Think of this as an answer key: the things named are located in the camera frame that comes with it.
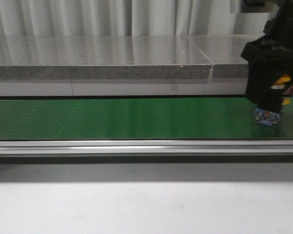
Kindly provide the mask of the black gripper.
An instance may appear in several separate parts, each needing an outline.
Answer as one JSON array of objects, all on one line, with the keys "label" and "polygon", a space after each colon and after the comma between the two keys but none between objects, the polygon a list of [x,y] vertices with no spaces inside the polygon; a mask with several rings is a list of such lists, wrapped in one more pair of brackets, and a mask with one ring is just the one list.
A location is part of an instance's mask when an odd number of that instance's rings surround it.
[{"label": "black gripper", "polygon": [[[272,0],[278,10],[267,21],[264,36],[248,42],[241,57],[248,61],[248,81],[245,96],[260,109],[271,109],[268,95],[272,84],[272,62],[266,57],[293,59],[293,0]],[[293,87],[293,60],[282,65],[283,95],[289,95]]]}]

